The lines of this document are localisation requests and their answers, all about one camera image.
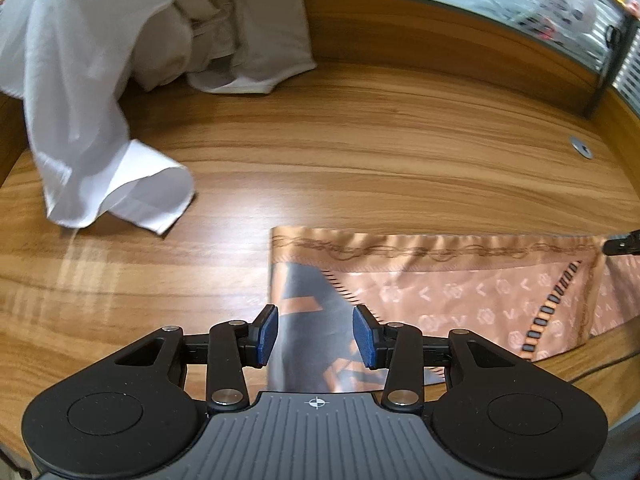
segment black clip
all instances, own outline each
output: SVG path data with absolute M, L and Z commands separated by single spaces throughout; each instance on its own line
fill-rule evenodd
M 382 405 L 394 412 L 421 412 L 424 367 L 449 365 L 447 338 L 423 336 L 405 323 L 382 326 L 363 304 L 353 310 L 353 336 L 366 367 L 389 369 Z
M 235 412 L 249 405 L 242 368 L 262 368 L 278 335 L 278 308 L 268 304 L 251 324 L 218 323 L 209 334 L 184 337 L 185 364 L 207 365 L 207 413 Z
M 614 27 L 613 25 L 609 25 L 605 29 L 605 42 L 607 43 L 607 48 L 609 50 L 613 50 L 617 48 L 620 44 L 620 40 L 622 38 L 622 31 L 619 28 Z
M 640 230 L 632 231 L 626 237 L 613 237 L 604 242 L 602 252 L 606 256 L 640 255 Z

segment fabric fold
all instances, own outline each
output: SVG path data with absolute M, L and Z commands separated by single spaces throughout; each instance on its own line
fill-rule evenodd
M 149 92 L 180 77 L 191 58 L 191 23 L 175 6 L 151 16 L 133 49 L 136 82 Z
M 281 81 L 316 67 L 303 0 L 230 0 L 238 48 L 229 57 L 210 58 L 200 72 L 189 72 L 192 87 L 209 93 L 269 93 Z M 211 44 L 226 44 L 227 20 Z
M 110 210 L 161 234 L 190 202 L 189 171 L 129 140 L 114 97 L 143 25 L 172 1 L 5 1 L 0 88 L 24 100 L 51 221 L 82 228 Z
M 379 322 L 405 322 L 431 336 L 466 328 L 532 361 L 580 346 L 640 315 L 640 256 L 604 256 L 605 240 L 275 228 L 270 301 L 281 322 L 270 388 L 383 384 L 353 340 L 359 303 Z M 431 369 L 426 383 L 436 376 L 441 369 Z

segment white cloth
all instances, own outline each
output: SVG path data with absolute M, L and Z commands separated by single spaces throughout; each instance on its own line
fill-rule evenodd
M 129 140 L 113 96 L 143 25 L 172 1 L 5 1 L 0 88 L 24 100 L 53 222 L 82 228 L 108 210 L 161 234 L 191 201 L 189 171 Z

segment desk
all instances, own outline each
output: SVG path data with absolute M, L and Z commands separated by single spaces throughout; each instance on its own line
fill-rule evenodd
M 0 441 L 24 456 L 20 419 L 44 388 L 159 326 L 201 333 L 251 319 L 267 298 L 273 226 L 638 227 L 640 200 L 589 123 L 479 82 L 324 63 L 269 96 L 175 82 L 130 88 L 122 105 L 132 135 L 186 164 L 198 195 L 165 238 L 108 215 L 73 234 L 47 221 L 32 158 L 20 156 L 0 188 Z M 639 346 L 635 320 L 542 365 L 574 378 Z M 640 400 L 639 358 L 578 386 L 613 422 Z M 188 391 L 202 398 L 202 370 L 190 371 Z

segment metal grommet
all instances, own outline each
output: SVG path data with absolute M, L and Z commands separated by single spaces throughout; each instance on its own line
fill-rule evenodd
M 589 160 L 593 159 L 593 153 L 591 153 L 591 150 L 587 148 L 587 145 L 584 142 L 574 136 L 571 136 L 569 140 L 576 152 L 580 153 L 584 158 L 588 158 Z
M 418 402 L 419 399 L 418 394 L 411 390 L 394 390 L 386 398 L 396 406 L 411 406 Z
M 231 406 L 242 400 L 242 394 L 233 388 L 222 388 L 211 394 L 211 400 L 221 406 Z

